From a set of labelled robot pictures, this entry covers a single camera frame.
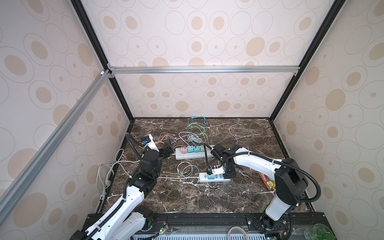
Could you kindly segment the long white colourful power strip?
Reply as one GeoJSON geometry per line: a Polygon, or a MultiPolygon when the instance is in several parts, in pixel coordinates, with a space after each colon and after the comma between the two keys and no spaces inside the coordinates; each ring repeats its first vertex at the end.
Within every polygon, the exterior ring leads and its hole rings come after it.
{"type": "Polygon", "coordinates": [[[200,159],[204,158],[205,155],[207,155],[208,158],[212,158],[213,155],[211,154],[211,149],[206,147],[206,150],[204,152],[198,152],[198,153],[186,153],[182,154],[181,153],[181,148],[176,148],[175,149],[175,155],[176,155],[176,160],[191,160],[191,159],[200,159]]]}

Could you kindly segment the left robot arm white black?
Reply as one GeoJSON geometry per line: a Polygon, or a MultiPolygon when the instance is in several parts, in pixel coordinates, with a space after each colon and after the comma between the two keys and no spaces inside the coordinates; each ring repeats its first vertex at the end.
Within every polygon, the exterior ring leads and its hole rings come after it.
{"type": "Polygon", "coordinates": [[[174,148],[170,139],[157,147],[151,134],[137,142],[126,133],[126,139],[139,159],[138,168],[125,182],[115,204],[85,231],[76,231],[71,240],[129,240],[136,232],[151,228],[153,212],[139,204],[157,184],[163,160],[174,153],[174,148]]]}

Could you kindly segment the teal charger plug front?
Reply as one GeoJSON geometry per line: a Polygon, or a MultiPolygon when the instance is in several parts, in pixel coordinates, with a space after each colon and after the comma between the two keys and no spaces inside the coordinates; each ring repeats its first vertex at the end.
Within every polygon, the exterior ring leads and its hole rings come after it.
{"type": "Polygon", "coordinates": [[[193,153],[195,151],[195,147],[194,146],[188,146],[187,151],[188,151],[188,153],[193,153]]]}

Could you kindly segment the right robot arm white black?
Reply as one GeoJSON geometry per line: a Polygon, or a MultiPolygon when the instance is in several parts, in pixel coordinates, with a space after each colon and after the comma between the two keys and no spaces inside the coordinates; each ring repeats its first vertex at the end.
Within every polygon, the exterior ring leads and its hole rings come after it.
{"type": "Polygon", "coordinates": [[[212,166],[208,162],[208,154],[205,154],[208,178],[222,175],[224,179],[234,179],[237,176],[236,169],[247,167],[275,182],[276,195],[261,216],[263,224],[270,225],[270,229],[296,205],[315,202],[321,196],[320,184],[313,176],[299,168],[294,159],[273,159],[238,145],[224,148],[219,144],[211,147],[203,143],[203,146],[205,150],[209,149],[210,154],[219,162],[217,166],[212,166]]]}

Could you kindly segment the short white blue power strip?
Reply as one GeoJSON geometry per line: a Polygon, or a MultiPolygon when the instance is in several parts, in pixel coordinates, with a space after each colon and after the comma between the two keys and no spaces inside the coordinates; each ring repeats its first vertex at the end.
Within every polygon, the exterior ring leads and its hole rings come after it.
{"type": "Polygon", "coordinates": [[[207,173],[199,173],[199,181],[201,183],[218,183],[218,182],[230,182],[231,179],[225,179],[223,174],[208,175],[207,173]]]}

